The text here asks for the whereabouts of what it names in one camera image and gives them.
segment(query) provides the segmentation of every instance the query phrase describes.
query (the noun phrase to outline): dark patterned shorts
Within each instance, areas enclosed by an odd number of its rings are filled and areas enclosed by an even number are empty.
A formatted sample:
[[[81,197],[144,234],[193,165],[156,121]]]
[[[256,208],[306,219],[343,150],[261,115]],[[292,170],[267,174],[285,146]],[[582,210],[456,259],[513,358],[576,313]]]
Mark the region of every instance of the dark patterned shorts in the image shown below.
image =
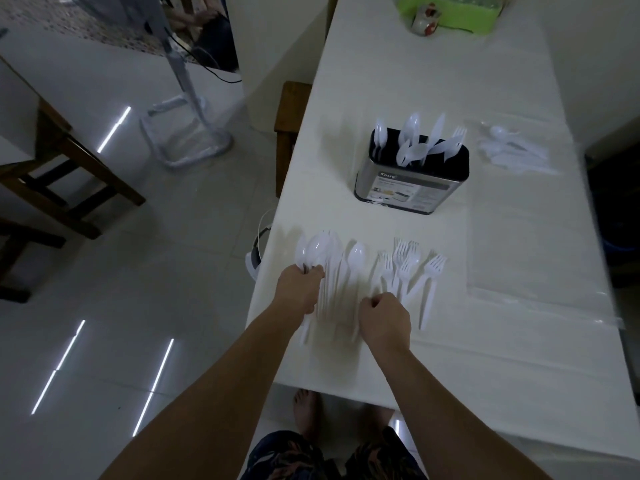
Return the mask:
[[[346,463],[352,480],[426,480],[393,428],[382,432],[381,445],[358,447]],[[276,431],[261,439],[247,463],[242,480],[334,480],[340,474],[325,461],[318,447],[293,431]]]

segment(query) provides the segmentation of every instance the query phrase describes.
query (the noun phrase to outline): utensil holder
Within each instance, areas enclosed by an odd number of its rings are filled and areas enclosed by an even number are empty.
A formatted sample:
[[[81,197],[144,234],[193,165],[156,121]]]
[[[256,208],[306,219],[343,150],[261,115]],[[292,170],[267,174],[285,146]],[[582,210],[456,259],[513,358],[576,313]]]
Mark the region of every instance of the utensil holder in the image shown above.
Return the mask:
[[[387,133],[387,145],[375,160],[371,133],[369,157],[358,172],[353,191],[358,200],[429,215],[469,178],[469,150],[465,145],[447,161],[444,153],[435,153],[427,156],[423,166],[416,161],[403,168],[396,164],[400,130],[389,128]],[[420,143],[427,140],[420,135]]]

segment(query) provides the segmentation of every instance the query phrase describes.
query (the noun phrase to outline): green basket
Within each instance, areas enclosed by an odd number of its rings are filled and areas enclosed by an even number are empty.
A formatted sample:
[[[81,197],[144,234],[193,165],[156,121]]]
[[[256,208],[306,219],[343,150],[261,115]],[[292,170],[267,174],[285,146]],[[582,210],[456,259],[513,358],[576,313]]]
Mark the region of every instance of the green basket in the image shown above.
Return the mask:
[[[482,35],[493,30],[502,10],[502,7],[489,8],[453,0],[398,0],[397,8],[401,15],[414,17],[418,7],[429,3],[435,3],[437,10],[442,12],[439,26]]]

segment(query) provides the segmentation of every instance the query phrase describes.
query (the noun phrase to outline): green plastic container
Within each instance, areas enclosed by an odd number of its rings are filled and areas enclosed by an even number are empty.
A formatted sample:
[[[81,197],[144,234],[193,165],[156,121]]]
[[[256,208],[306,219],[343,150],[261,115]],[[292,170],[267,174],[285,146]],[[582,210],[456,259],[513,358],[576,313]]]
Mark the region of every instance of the green plastic container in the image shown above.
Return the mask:
[[[439,26],[486,35],[493,30],[503,0],[398,0],[397,8],[403,16],[414,17],[418,7],[429,3],[442,12]]]

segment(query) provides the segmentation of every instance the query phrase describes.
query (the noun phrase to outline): product label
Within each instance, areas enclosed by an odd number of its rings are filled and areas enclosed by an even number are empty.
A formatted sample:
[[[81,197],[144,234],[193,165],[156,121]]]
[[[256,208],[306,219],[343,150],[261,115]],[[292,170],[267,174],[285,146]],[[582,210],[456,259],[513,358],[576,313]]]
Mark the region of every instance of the product label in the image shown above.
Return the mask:
[[[419,212],[433,212],[448,190],[447,184],[380,171],[367,199]]]

